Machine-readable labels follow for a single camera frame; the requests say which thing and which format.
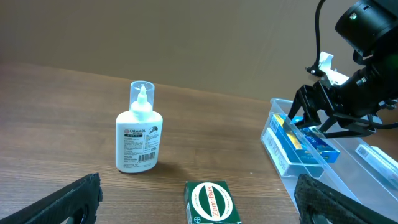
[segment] bottle cap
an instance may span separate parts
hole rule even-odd
[[[130,90],[130,111],[138,120],[145,120],[152,114],[155,97],[154,84],[147,81],[134,81]]]

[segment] bottle label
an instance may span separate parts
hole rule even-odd
[[[145,129],[119,127],[124,135],[123,168],[146,167],[157,161],[161,126]]]

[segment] cardboard wall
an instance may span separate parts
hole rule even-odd
[[[351,75],[335,32],[356,0],[326,1],[322,50]],[[269,100],[312,84],[318,0],[0,1],[0,59]]]

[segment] yellow label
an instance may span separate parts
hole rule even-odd
[[[274,114],[274,118],[278,121],[281,127],[284,126],[284,120],[277,114]],[[300,144],[299,140],[297,139],[296,135],[293,133],[286,133],[287,137],[293,143],[295,149],[303,149],[302,145]]]

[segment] clear bottle cap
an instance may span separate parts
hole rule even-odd
[[[152,106],[152,109],[154,107],[154,98],[155,98],[155,85],[151,82],[147,81],[134,81],[131,83],[130,87],[130,111],[133,110],[132,104],[139,100],[142,101],[144,100],[143,97],[145,94],[147,97],[147,102]]]

